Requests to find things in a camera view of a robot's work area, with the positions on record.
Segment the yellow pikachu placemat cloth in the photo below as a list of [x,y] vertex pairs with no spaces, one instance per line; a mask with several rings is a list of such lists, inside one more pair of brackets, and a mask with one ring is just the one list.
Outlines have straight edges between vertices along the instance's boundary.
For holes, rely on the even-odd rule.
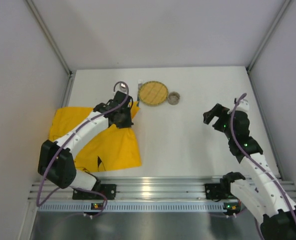
[[[56,111],[48,139],[55,141],[71,131],[92,111],[90,107],[63,107]],[[94,137],[74,159],[84,172],[106,172],[142,166],[140,150],[132,128],[110,126]]]

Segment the spoon with green handle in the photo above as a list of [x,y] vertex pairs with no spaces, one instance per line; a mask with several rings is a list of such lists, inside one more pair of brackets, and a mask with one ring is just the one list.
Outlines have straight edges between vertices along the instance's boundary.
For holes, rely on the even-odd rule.
[[128,91],[128,86],[127,86],[127,84],[126,84],[125,82],[121,82],[121,83],[119,84],[119,88],[120,88],[120,90],[121,90],[122,92],[124,92],[124,93],[126,93],[126,92]]

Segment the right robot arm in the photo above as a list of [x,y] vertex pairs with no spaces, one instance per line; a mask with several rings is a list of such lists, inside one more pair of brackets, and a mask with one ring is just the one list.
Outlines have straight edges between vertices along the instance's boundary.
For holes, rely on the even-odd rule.
[[239,172],[230,172],[220,179],[224,193],[239,199],[256,220],[264,240],[296,240],[296,202],[286,193],[268,166],[264,152],[250,135],[249,105],[235,111],[216,104],[203,114],[213,128],[225,134],[230,152],[250,175],[254,186]]

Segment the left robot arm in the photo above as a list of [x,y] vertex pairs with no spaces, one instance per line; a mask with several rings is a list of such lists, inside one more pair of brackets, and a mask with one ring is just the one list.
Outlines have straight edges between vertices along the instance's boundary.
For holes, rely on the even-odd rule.
[[74,160],[98,134],[114,125],[124,129],[133,125],[130,115],[132,97],[117,91],[107,103],[98,104],[76,127],[55,141],[41,145],[38,173],[42,182],[52,182],[60,189],[74,188],[97,191],[100,180],[78,170]]

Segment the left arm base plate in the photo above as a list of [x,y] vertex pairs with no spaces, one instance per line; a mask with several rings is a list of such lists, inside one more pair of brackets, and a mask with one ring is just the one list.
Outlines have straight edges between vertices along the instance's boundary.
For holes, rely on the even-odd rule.
[[[114,200],[116,197],[116,184],[101,184],[98,190],[99,193],[106,196],[108,200]],[[72,195],[73,200],[102,200],[103,197],[89,192],[74,190]]]

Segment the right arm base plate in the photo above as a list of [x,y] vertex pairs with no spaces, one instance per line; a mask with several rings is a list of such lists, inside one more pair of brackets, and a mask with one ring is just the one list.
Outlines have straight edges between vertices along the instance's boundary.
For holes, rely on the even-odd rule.
[[219,183],[204,184],[207,200],[219,202],[221,200],[235,200],[236,197],[227,193]]

